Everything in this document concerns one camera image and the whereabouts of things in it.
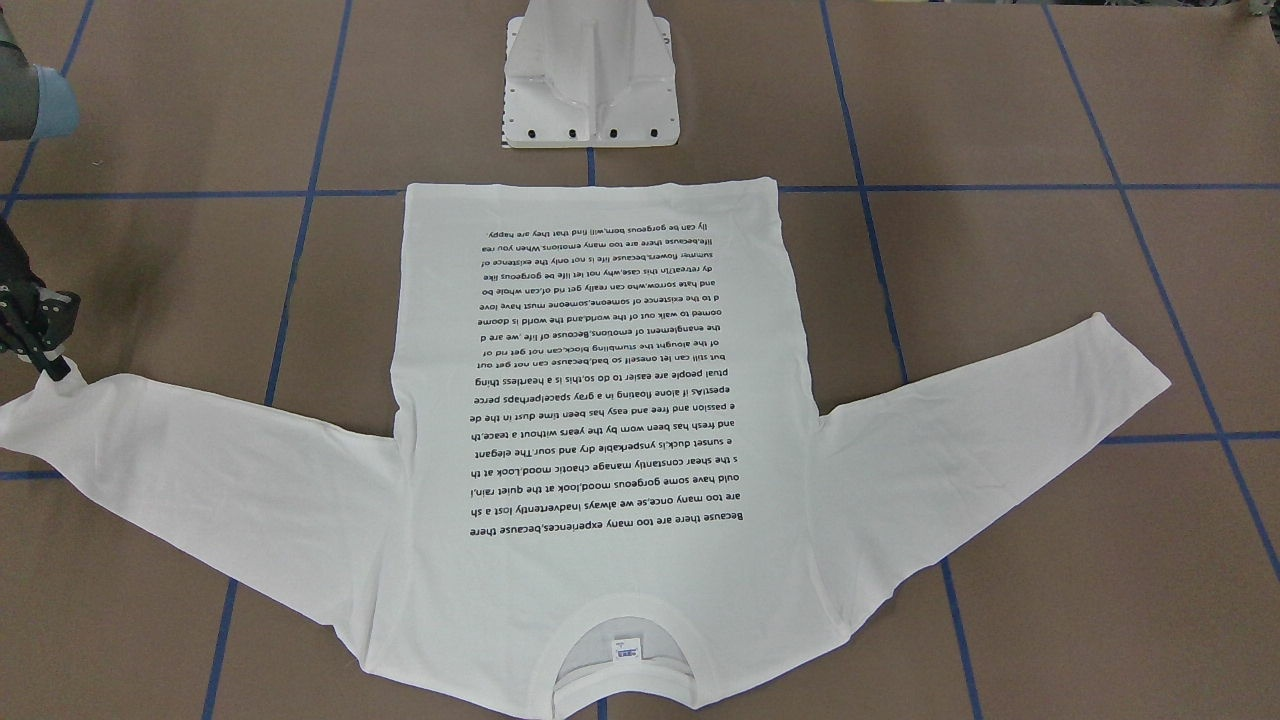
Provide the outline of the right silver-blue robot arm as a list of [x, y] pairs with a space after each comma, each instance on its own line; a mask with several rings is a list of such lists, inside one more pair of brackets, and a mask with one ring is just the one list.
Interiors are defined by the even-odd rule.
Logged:
[[[28, 61], [6, 19], [1, 19], [1, 140], [69, 135], [79, 110], [67, 79]], [[50, 290], [33, 272], [29, 255], [1, 220], [1, 351], [14, 352], [52, 380], [70, 373], [61, 356], [74, 331], [81, 297]]]

